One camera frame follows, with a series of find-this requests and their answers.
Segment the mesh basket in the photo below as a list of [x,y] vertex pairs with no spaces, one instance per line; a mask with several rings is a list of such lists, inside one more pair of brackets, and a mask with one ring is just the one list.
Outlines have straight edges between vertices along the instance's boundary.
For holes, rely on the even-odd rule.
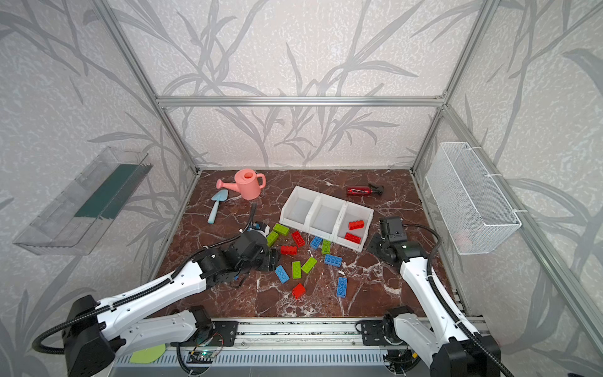
[[426,180],[459,254],[489,253],[522,225],[465,142],[441,143]]

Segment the brown marble surface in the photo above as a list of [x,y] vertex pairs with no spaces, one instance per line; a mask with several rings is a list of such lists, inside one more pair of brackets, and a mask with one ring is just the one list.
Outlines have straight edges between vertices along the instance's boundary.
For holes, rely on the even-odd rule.
[[[408,170],[269,170],[258,171],[266,175],[268,184],[261,195],[254,199],[257,211],[254,220],[263,221],[272,228],[279,221],[280,210],[297,185],[343,198],[344,200],[374,209],[373,222],[368,240],[379,231],[379,218],[401,216],[405,223],[428,225],[423,207]],[[218,178],[234,182],[235,171],[204,171],[198,181],[186,208],[174,240],[159,270],[159,276],[166,274],[181,263],[188,255],[204,245],[210,245],[226,237],[236,235],[247,222],[250,202],[235,191],[229,191],[227,201],[220,204],[215,224],[208,224],[212,209],[210,198],[216,193]],[[374,185],[385,187],[381,197],[346,197],[348,185]],[[408,238],[419,241],[427,252],[434,245],[433,238],[426,230],[406,228]],[[298,255],[282,255],[280,264],[289,275],[291,262],[301,261],[303,265],[310,256],[318,260],[312,271],[301,279],[290,279],[281,284],[274,272],[252,271],[248,276],[240,276],[231,284],[219,284],[210,290],[189,296],[156,315],[168,315],[195,305],[203,305],[212,318],[224,317],[381,317],[385,310],[400,305],[409,305],[419,316],[424,316],[418,300],[399,271],[379,262],[367,251],[368,240],[362,252],[357,253],[343,246],[332,244],[331,254],[343,258],[341,268],[324,264],[320,249],[309,247],[314,236],[302,233],[306,245],[299,248]],[[281,236],[275,247],[294,246],[290,235]],[[444,268],[439,259],[434,269],[450,291]],[[347,296],[336,297],[336,287],[341,270],[347,278]],[[291,290],[303,284],[306,294],[296,300]]]

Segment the trowel handle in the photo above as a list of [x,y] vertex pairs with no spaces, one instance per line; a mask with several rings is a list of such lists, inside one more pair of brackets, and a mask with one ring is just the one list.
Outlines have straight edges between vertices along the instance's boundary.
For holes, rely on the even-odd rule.
[[219,200],[216,200],[216,202],[213,204],[212,213],[209,214],[209,218],[207,219],[208,223],[213,224],[213,222],[216,220],[216,215],[218,214],[218,205],[219,204],[220,204]]

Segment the wallpaper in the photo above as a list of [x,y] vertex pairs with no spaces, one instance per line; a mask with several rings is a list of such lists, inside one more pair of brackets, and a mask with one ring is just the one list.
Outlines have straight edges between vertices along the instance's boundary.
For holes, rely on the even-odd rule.
[[425,175],[441,142],[459,139],[442,121],[416,170],[440,250],[470,315],[483,315],[499,343],[502,361],[517,377],[603,376],[603,360],[559,296],[519,232],[489,254],[460,256],[431,194]]
[[[409,168],[434,112],[431,107],[182,107],[170,117],[202,167]],[[333,119],[330,127],[322,126],[325,117]]]
[[481,0],[110,0],[160,95],[441,95]]
[[[146,282],[194,178],[91,8],[0,4],[2,376],[65,376],[64,358],[33,352],[32,339],[75,299]],[[92,253],[37,256],[13,245],[106,146],[148,152],[153,167]]]
[[603,1],[499,8],[452,104],[603,310]]
[[[156,92],[164,96],[441,95],[482,5],[481,0],[110,3]],[[170,112],[199,167],[408,168],[434,109]]]

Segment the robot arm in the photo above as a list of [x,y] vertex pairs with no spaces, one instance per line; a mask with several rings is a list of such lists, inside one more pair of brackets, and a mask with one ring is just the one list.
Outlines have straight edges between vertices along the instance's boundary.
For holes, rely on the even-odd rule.
[[[267,246],[263,233],[243,232],[227,249],[216,247],[196,253],[181,269],[133,290],[98,302],[90,295],[82,297],[72,304],[67,321],[38,336],[33,348],[64,353],[69,377],[89,377],[108,366],[116,355],[166,342],[208,339],[215,330],[202,308],[143,318],[208,287],[232,281],[241,273],[274,271],[279,257],[280,253]],[[61,329],[64,349],[42,344]]]
[[[398,338],[407,342],[419,357],[430,366],[433,355],[438,353],[440,347],[448,343],[450,338],[457,341],[464,341],[468,338],[455,325],[429,286],[426,266],[427,259],[424,257],[411,258],[409,262],[402,262],[400,274],[417,295],[433,331],[423,325],[413,313],[400,313],[393,318],[393,321]],[[456,304],[448,295],[440,280],[436,276],[434,276],[434,280],[448,305],[451,308],[456,308]],[[461,311],[456,314],[471,332],[478,333],[478,330],[465,318]]]
[[[147,294],[140,299],[134,300],[126,305],[119,306],[112,311],[101,313],[97,316],[98,323],[104,323],[105,328],[101,331],[105,339],[113,339],[122,334],[139,320],[148,317],[161,308],[164,308],[184,297],[195,293],[201,293],[207,288],[206,280],[201,279],[201,267],[196,262],[188,262],[180,274],[167,286]],[[141,285],[131,291],[119,294],[117,296],[106,297],[99,301],[97,308],[105,305],[112,305],[113,302],[132,296],[139,292],[154,286],[155,284],[167,279],[172,273]]]
[[[431,376],[500,376],[502,364],[498,345],[492,337],[480,336],[458,310],[435,273],[431,274],[435,285],[432,288],[428,278],[428,255],[418,242],[408,241],[404,233],[404,226],[410,224],[403,225],[399,217],[381,218],[379,223],[381,234],[373,236],[368,251],[400,270],[432,328],[423,325],[411,308],[402,306],[386,313],[383,319],[385,339],[391,344],[406,342],[429,366]],[[453,314],[449,314],[444,304]],[[461,330],[463,325],[473,339]]]

